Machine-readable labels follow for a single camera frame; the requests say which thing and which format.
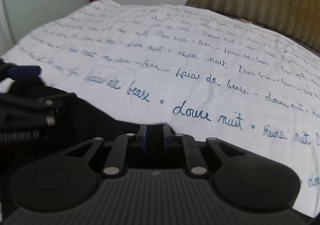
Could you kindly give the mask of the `black pants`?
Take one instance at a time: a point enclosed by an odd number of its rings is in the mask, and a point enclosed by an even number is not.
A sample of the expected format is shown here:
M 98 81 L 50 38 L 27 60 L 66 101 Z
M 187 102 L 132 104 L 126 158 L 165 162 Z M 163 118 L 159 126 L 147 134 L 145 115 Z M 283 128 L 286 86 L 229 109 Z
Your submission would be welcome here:
M 61 92 L 65 91 L 47 87 L 41 95 Z M 76 95 L 60 109 L 57 120 L 58 123 L 44 131 L 39 139 L 1 143 L 1 172 L 16 170 L 95 137 L 111 142 L 122 134 L 136 134 L 141 126 L 117 121 Z

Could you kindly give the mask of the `white script-print bed sheet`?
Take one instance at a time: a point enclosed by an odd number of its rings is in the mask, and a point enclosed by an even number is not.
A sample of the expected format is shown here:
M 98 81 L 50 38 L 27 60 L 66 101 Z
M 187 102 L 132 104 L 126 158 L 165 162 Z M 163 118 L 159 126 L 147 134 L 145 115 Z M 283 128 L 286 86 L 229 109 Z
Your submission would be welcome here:
M 319 58 L 254 24 L 181 5 L 92 2 L 3 56 L 113 118 L 170 124 L 291 167 L 294 208 L 319 213 Z

